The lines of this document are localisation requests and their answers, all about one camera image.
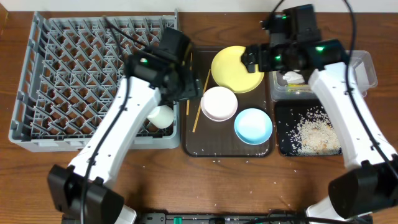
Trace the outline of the pink bowl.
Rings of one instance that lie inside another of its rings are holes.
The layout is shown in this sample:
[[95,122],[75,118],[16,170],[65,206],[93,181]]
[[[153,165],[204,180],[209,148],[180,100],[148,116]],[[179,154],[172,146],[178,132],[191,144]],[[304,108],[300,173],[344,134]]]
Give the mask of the pink bowl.
[[238,109],[238,99],[228,88],[216,86],[208,89],[201,98],[201,110],[212,121],[230,119]]

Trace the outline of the light blue bowl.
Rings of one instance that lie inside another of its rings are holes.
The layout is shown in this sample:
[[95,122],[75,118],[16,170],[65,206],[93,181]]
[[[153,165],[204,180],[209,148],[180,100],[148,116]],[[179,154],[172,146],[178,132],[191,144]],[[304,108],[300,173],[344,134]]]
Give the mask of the light blue bowl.
[[248,145],[260,145],[270,140],[273,124],[269,115],[257,108],[241,111],[234,120],[234,132]]

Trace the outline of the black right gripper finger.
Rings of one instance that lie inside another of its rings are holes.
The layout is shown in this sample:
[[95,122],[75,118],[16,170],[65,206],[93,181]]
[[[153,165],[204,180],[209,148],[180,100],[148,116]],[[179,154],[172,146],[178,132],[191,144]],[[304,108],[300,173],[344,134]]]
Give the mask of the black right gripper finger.
[[256,58],[253,55],[242,55],[241,62],[246,67],[248,73],[254,73],[256,71]]
[[246,47],[243,56],[246,59],[257,59],[258,45],[249,45]]

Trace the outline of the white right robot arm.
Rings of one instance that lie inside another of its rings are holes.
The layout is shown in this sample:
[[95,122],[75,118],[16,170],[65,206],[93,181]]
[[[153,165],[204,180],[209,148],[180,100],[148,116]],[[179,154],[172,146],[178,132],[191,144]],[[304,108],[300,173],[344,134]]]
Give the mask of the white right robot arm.
[[304,223],[361,222],[397,205],[397,152],[376,124],[350,69],[352,50],[323,40],[311,4],[272,11],[262,27],[269,42],[246,48],[250,73],[298,72],[324,107],[341,144],[346,173],[309,206]]

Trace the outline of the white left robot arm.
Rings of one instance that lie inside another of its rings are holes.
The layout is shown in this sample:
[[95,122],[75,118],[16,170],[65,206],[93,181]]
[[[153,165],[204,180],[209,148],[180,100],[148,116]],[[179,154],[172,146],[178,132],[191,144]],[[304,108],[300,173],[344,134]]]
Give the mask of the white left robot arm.
[[113,191],[142,124],[160,103],[199,97],[189,37],[166,28],[158,46],[124,61],[124,77],[106,116],[68,167],[54,165],[47,182],[55,209],[80,223],[134,223],[137,213]]

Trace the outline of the yellow plate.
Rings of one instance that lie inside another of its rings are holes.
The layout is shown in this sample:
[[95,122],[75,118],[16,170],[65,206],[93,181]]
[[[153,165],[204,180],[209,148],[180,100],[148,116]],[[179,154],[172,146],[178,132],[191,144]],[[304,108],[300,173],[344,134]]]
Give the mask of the yellow plate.
[[241,62],[245,50],[243,46],[230,46],[215,55],[211,73],[217,85],[229,88],[234,93],[247,93],[262,82],[263,72],[256,67],[254,73],[249,73]]

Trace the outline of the white cup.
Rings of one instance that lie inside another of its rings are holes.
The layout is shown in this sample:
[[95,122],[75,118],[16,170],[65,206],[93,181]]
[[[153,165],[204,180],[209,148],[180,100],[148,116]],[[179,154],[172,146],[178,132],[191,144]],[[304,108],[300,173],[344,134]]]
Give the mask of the white cup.
[[159,129],[168,128],[174,121],[174,112],[167,105],[157,106],[150,112],[147,119]]

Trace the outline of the green yellow snack wrapper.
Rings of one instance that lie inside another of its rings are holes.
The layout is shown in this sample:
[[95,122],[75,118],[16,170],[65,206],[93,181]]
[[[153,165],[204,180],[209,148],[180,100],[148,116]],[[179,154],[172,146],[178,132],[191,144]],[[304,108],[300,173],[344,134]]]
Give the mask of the green yellow snack wrapper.
[[296,94],[312,93],[309,85],[307,84],[288,84],[287,87],[289,88],[289,91],[295,92]]

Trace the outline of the white napkin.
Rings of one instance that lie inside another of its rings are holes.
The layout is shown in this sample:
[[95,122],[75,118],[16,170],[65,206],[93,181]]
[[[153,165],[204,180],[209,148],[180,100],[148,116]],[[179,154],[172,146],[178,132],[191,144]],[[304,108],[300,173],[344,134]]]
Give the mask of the white napkin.
[[288,83],[292,85],[301,85],[305,83],[305,80],[303,76],[299,73],[296,73],[294,71],[290,71],[285,73],[282,78]]

